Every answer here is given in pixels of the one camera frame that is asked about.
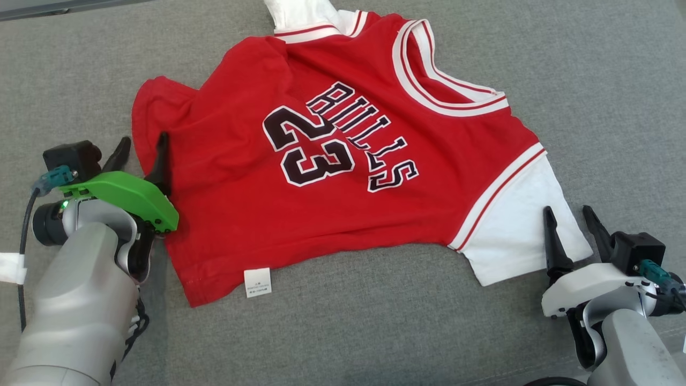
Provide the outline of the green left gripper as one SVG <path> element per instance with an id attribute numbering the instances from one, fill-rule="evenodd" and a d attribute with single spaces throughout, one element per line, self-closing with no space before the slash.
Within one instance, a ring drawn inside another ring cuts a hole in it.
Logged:
<path id="1" fill-rule="evenodd" d="M 159 134 L 153 167 L 144 179 L 114 172 L 128 163 L 131 145 L 131 138 L 124 136 L 101 174 L 59 187 L 65 195 L 61 220 L 66 236 L 91 223 L 112 229 L 117 237 L 115 263 L 135 283 L 144 283 L 154 240 L 177 230 L 180 215 L 168 198 L 172 193 L 168 132 Z"/>

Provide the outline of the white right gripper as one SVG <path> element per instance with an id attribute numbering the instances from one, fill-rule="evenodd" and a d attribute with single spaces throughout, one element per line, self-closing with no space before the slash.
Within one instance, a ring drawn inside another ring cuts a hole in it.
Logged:
<path id="1" fill-rule="evenodd" d="M 575 270 L 558 235 L 552 208 L 542 210 L 549 287 L 541 306 L 545 317 L 568 320 L 581 366 L 594 370 L 608 353 L 600 330 L 605 318 L 620 309 L 652 317 L 657 310 L 657 287 L 645 278 L 627 276 L 616 266 L 603 263 L 611 261 L 612 236 L 590 205 L 583 205 L 583 217 L 602 262 Z"/>

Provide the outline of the red Bulls basketball jersey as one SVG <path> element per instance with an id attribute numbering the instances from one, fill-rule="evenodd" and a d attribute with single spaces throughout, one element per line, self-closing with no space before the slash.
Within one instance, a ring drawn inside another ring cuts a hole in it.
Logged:
<path id="1" fill-rule="evenodd" d="M 168 134 L 166 245 L 190 306 L 252 270 L 405 244 L 500 283 L 546 266 L 547 207 L 571 260 L 590 257 L 544 145 L 503 91 L 437 66 L 429 20 L 265 4 L 272 34 L 234 44 L 198 88 L 145 81 L 132 105 L 145 172 Z"/>

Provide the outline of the grey fabric sofa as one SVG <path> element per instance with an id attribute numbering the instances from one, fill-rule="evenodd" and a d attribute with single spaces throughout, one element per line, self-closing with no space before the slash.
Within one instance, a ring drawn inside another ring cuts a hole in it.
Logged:
<path id="1" fill-rule="evenodd" d="M 331 0 L 427 19 L 436 64 L 504 91 L 536 132 L 581 227 L 647 232 L 686 280 L 686 0 Z M 0 22 L 0 252 L 17 251 L 41 154 L 88 139 L 108 157 L 134 97 L 165 75 L 197 88 L 226 51 L 270 34 L 264 0 L 152 0 Z M 568 323 L 544 318 L 544 272 L 482 287 L 437 245 L 319 257 L 190 308 L 158 245 L 151 318 L 121 386 L 460 384 L 580 378 Z"/>

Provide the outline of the grey partition base rail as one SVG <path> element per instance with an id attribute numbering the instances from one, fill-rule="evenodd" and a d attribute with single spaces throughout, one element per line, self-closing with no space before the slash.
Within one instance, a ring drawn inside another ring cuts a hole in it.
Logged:
<path id="1" fill-rule="evenodd" d="M 154 0 L 0 0 L 0 21 L 30 19 Z"/>

